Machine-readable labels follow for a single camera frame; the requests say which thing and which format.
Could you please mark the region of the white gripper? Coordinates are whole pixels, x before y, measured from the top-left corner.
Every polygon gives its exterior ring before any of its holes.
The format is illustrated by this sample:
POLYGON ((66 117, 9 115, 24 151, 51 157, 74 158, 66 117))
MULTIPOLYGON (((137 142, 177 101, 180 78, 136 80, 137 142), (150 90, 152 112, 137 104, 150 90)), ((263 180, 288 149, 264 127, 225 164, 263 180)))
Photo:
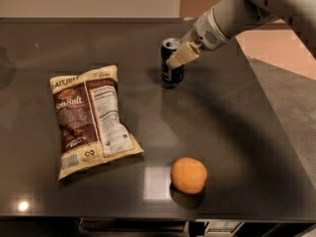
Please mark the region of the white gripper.
POLYGON ((214 51, 230 41, 218 27, 214 8, 208 9, 181 38, 182 44, 167 59, 167 65, 176 69, 199 58, 199 50, 214 51))

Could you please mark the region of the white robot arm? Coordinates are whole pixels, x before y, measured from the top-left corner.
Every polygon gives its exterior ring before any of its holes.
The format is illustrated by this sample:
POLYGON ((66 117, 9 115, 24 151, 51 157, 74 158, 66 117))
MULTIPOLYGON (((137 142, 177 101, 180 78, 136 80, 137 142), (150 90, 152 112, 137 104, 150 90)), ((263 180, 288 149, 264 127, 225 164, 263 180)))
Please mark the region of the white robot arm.
POLYGON ((205 11, 167 59, 175 69, 214 51, 237 35, 281 19, 316 54, 316 0, 221 0, 205 11))

